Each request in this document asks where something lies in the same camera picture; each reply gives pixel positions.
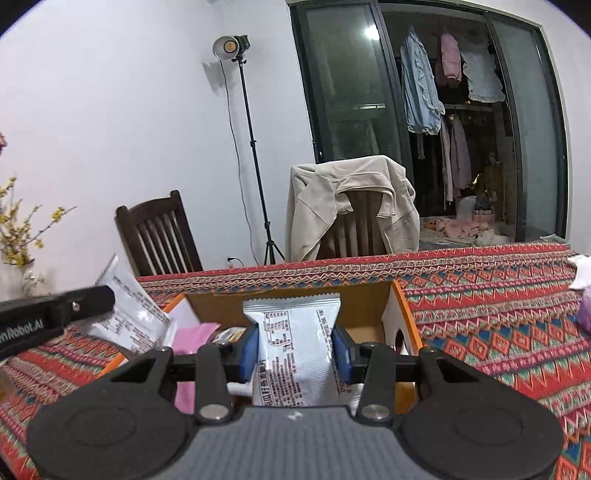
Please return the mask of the white snack packet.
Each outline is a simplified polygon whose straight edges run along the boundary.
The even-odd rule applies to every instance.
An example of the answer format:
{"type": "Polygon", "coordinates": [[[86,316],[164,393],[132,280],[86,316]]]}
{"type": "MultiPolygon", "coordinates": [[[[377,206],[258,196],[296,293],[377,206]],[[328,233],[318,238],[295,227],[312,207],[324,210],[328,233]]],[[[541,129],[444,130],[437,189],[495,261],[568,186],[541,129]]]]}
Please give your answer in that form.
{"type": "Polygon", "coordinates": [[[172,345],[176,322],[147,295],[117,255],[111,258],[96,285],[111,289],[114,306],[110,313],[83,321],[78,326],[83,333],[116,345],[127,356],[172,345]]]}
{"type": "Polygon", "coordinates": [[[339,294],[247,300],[249,321],[259,326],[252,404],[263,407],[346,405],[356,410],[361,387],[342,382],[332,329],[339,294]]]}

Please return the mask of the floral ceramic vase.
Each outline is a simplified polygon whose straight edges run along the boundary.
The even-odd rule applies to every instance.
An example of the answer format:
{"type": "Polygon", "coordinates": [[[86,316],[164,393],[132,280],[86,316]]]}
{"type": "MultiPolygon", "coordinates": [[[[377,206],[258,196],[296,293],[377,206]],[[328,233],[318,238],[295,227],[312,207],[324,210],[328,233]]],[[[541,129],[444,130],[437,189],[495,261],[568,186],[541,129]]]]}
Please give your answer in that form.
{"type": "Polygon", "coordinates": [[[35,261],[31,260],[20,268],[21,292],[25,297],[39,296],[43,292],[44,277],[35,268],[35,261]]]}

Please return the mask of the pink snack packet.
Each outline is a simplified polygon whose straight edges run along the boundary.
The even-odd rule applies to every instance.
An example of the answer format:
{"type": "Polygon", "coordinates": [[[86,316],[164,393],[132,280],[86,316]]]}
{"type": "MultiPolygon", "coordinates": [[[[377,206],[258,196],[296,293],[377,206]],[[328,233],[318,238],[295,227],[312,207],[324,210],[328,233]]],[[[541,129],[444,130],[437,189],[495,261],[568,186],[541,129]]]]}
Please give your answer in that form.
{"type": "MultiPolygon", "coordinates": [[[[211,339],[211,336],[219,328],[221,328],[221,324],[218,323],[201,323],[190,328],[178,329],[172,343],[174,354],[194,354],[211,339]]],[[[194,376],[190,376],[188,381],[177,383],[174,405],[182,413],[192,414],[194,410],[194,396],[194,376]]]]}

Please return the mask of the yellow flower branches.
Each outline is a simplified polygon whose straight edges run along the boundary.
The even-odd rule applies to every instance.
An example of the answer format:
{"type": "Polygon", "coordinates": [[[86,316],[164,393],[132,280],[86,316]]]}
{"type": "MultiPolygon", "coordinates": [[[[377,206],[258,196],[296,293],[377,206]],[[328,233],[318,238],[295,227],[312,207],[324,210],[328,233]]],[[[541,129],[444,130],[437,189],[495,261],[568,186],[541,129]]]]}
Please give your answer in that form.
{"type": "Polygon", "coordinates": [[[22,199],[16,197],[16,182],[17,177],[13,175],[1,185],[1,263],[22,268],[34,260],[31,249],[43,249],[43,236],[76,206],[57,207],[50,220],[35,230],[33,218],[42,206],[34,205],[30,211],[21,214],[22,199]]]}

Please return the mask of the orange cardboard snack box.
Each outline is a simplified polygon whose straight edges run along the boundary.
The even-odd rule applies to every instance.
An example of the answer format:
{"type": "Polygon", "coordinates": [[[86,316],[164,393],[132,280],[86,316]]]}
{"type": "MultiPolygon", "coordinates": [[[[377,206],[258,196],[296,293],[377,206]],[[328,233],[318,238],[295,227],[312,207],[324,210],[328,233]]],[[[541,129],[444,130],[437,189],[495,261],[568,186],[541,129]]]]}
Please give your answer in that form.
{"type": "MultiPolygon", "coordinates": [[[[265,293],[184,294],[169,304],[165,310],[176,321],[177,330],[201,323],[218,323],[221,324],[221,328],[207,343],[236,342],[247,327],[256,325],[243,313],[242,304],[245,301],[331,293],[339,294],[341,299],[341,308],[339,308],[335,326],[344,327],[353,341],[386,343],[394,351],[403,355],[417,353],[419,339],[417,333],[411,328],[412,314],[401,288],[395,282],[285,289],[265,293]]],[[[191,357],[194,354],[176,355],[173,351],[172,359],[178,361],[183,356],[191,357]]],[[[252,378],[245,384],[228,383],[228,391],[234,407],[242,402],[252,403],[252,378]]]]}

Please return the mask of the dark wooden chair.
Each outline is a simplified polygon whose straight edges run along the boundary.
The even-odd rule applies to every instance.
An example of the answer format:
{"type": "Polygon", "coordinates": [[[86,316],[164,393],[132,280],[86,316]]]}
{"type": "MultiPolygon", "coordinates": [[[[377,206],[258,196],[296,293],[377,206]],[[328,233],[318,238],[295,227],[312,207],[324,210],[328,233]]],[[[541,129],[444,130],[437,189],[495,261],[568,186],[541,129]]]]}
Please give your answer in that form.
{"type": "Polygon", "coordinates": [[[200,272],[197,246],[180,192],[133,207],[119,206],[115,221],[129,261],[138,276],[200,272]]]}

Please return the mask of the chair with beige jacket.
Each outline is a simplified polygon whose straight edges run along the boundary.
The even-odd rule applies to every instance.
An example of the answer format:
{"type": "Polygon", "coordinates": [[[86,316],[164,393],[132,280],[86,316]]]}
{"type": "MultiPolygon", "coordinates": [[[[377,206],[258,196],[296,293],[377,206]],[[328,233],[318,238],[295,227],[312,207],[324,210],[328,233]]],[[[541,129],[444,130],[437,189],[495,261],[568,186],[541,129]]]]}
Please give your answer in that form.
{"type": "Polygon", "coordinates": [[[352,212],[337,216],[322,236],[318,260],[385,255],[388,253],[378,225],[382,194],[349,191],[352,212]]]}

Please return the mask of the red patterned tablecloth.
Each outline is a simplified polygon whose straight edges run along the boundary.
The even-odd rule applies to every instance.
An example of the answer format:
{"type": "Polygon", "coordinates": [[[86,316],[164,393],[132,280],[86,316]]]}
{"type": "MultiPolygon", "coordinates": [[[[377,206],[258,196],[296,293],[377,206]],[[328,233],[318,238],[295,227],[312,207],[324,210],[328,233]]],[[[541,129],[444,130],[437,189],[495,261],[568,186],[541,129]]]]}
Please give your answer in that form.
{"type": "Polygon", "coordinates": [[[571,250],[541,243],[144,277],[181,294],[307,293],[397,281],[421,339],[548,407],[565,432],[557,479],[590,475],[590,340],[577,326],[571,250]]]}

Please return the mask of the beige jacket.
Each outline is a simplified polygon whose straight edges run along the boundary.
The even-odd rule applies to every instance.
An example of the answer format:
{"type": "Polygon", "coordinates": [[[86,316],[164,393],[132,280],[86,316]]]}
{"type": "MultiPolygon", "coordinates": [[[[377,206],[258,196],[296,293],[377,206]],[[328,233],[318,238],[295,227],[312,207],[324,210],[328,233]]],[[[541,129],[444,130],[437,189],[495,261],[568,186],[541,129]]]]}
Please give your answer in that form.
{"type": "Polygon", "coordinates": [[[377,225],[389,254],[414,252],[420,244],[416,191],[406,168],[385,155],[303,164],[290,168],[287,200],[287,260],[315,260],[322,236],[339,215],[353,212],[351,192],[381,196],[377,225]]]}

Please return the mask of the purple tissue pack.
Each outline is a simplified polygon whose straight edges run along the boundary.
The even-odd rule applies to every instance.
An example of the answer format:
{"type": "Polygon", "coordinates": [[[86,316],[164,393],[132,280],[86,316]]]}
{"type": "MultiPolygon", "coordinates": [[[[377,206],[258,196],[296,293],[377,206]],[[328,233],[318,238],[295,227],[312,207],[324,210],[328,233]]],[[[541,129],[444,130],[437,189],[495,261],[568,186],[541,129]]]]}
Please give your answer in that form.
{"type": "Polygon", "coordinates": [[[577,323],[587,334],[591,334],[591,291],[589,289],[583,293],[577,313],[577,323]]]}

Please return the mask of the light blue hanging shirt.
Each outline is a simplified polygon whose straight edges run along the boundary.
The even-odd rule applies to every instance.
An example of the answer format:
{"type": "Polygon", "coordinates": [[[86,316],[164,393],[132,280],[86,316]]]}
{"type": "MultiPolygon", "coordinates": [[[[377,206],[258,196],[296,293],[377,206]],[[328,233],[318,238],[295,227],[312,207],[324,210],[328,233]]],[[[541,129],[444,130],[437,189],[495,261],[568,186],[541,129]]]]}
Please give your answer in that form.
{"type": "Polygon", "coordinates": [[[439,100],[428,52],[413,26],[400,52],[407,128],[415,134],[438,135],[445,106],[439,100]]]}

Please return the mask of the dark sliding glass door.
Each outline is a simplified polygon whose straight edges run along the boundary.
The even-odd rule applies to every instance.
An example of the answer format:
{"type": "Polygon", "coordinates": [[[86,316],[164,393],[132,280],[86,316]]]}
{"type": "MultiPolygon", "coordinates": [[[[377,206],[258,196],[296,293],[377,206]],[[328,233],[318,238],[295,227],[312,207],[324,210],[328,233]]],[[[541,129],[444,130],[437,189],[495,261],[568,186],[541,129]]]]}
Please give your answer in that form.
{"type": "Polygon", "coordinates": [[[567,235],[567,138],[540,26],[463,1],[293,1],[320,163],[386,155],[473,243],[567,235]]]}

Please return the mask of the white hanging top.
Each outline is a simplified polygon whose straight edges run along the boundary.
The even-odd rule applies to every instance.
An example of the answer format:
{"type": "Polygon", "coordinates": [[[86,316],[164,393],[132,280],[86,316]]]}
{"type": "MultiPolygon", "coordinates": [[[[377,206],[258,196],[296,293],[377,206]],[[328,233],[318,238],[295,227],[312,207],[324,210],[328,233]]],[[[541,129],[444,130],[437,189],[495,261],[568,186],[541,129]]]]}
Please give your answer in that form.
{"type": "Polygon", "coordinates": [[[459,49],[464,61],[463,74],[468,79],[469,99],[486,104],[504,102],[506,97],[488,46],[463,40],[459,49]]]}

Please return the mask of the studio light on stand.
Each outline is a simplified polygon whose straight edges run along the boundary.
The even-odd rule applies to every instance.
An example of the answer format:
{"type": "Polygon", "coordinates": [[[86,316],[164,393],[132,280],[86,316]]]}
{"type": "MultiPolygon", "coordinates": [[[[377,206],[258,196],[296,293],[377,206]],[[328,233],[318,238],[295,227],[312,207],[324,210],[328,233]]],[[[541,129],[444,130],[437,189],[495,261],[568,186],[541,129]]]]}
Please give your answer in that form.
{"type": "Polygon", "coordinates": [[[224,83],[224,89],[226,92],[226,107],[228,108],[228,124],[230,127],[230,134],[233,140],[238,137],[235,136],[235,129],[231,120],[231,107],[229,99],[229,86],[228,86],[228,75],[225,74],[224,63],[231,62],[238,65],[238,75],[240,90],[242,90],[242,102],[245,106],[245,119],[247,131],[249,132],[249,147],[252,151],[252,162],[254,167],[254,173],[256,174],[256,186],[259,191],[259,203],[260,209],[263,214],[263,229],[266,234],[266,244],[264,245],[264,265],[276,265],[277,260],[284,260],[283,252],[280,247],[276,244],[273,239],[273,233],[271,233],[271,222],[269,212],[266,207],[266,195],[263,190],[263,179],[260,175],[259,167],[259,153],[257,152],[256,136],[254,135],[252,125],[252,112],[250,111],[249,104],[249,92],[247,91],[247,85],[245,81],[245,52],[249,50],[250,42],[249,37],[246,35],[224,35],[217,38],[212,45],[212,54],[216,57],[218,62],[221,64],[222,80],[224,83]]]}

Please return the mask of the pink hanging garment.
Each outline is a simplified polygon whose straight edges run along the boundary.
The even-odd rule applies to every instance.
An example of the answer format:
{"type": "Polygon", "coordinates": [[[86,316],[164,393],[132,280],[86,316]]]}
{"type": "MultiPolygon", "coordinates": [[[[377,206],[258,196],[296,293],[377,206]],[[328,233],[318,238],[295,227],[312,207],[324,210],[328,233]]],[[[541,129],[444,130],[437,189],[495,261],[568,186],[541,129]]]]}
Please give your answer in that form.
{"type": "Polygon", "coordinates": [[[436,75],[440,86],[457,87],[463,78],[459,44],[455,37],[449,33],[440,37],[436,75]]]}

